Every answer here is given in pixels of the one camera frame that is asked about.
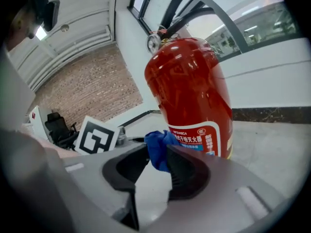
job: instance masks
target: blue rag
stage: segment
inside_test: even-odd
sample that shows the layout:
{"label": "blue rag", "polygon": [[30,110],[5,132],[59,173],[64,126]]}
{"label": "blue rag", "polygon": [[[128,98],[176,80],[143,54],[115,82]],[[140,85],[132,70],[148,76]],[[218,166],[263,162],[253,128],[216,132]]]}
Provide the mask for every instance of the blue rag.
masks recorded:
{"label": "blue rag", "polygon": [[164,133],[153,131],[145,135],[144,141],[147,144],[150,160],[154,168],[169,173],[166,161],[166,145],[180,145],[175,136],[167,130],[164,130]]}

